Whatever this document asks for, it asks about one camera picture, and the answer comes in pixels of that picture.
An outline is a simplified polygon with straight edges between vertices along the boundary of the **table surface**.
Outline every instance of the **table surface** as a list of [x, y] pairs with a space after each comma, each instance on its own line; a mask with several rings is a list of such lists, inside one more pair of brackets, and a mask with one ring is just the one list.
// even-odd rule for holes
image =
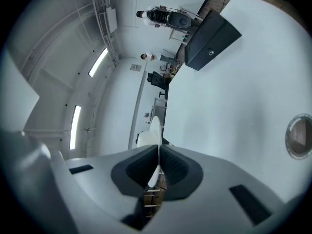
[[180, 68], [163, 137], [233, 162], [286, 202], [306, 189], [312, 172], [312, 155], [296, 160], [285, 146], [291, 119], [312, 115], [311, 38], [261, 0], [231, 0], [221, 15], [242, 37], [200, 71]]

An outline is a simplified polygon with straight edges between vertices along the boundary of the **floor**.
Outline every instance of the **floor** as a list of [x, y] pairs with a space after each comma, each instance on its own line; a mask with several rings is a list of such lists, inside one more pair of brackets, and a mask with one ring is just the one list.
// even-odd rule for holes
[[[221, 12], [223, 10], [223, 8], [228, 4], [229, 1], [230, 0], [208, 0], [206, 2], [206, 4], [204, 5], [204, 7], [202, 8], [199, 16], [201, 18], [205, 18], [211, 9], [216, 10], [218, 12]], [[272, 5], [280, 8], [281, 10], [283, 10], [284, 12], [289, 14], [291, 17], [293, 17], [304, 28], [306, 28], [303, 20], [299, 16], [298, 12], [289, 2], [284, 1], [284, 0], [263, 0], [263, 1], [266, 1]], [[185, 47], [185, 45], [181, 44], [181, 46], [177, 52], [177, 55], [176, 55], [176, 58], [178, 60], [180, 60], [181, 65], [185, 62], [184, 47]]]

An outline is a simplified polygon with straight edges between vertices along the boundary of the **ceiling light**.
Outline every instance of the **ceiling light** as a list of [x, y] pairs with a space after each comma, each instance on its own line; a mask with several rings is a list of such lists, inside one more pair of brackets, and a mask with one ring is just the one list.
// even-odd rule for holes
[[78, 126], [78, 119], [79, 119], [80, 111], [81, 111], [81, 107], [76, 106], [74, 109], [72, 128], [70, 132], [70, 145], [69, 145], [70, 150], [75, 149], [76, 147], [76, 131], [77, 131], [77, 126]]
[[98, 69], [99, 64], [101, 63], [101, 61], [104, 59], [104, 57], [107, 54], [107, 49], [104, 49], [104, 51], [102, 52], [102, 54], [99, 56], [99, 58], [97, 59], [97, 61], [94, 63], [92, 69], [89, 72], [89, 76], [93, 77], [94, 73], [96, 72], [96, 70]]

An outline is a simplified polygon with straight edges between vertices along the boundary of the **black hair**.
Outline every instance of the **black hair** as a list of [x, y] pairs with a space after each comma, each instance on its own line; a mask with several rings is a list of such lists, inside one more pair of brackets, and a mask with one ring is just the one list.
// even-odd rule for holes
[[143, 12], [144, 12], [143, 10], [138, 10], [136, 16], [140, 18]]

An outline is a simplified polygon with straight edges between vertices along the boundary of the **lock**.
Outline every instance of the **lock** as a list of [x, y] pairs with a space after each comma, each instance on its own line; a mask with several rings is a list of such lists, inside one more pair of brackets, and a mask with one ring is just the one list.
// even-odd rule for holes
[[215, 52], [212, 49], [208, 49], [208, 55], [212, 56]]

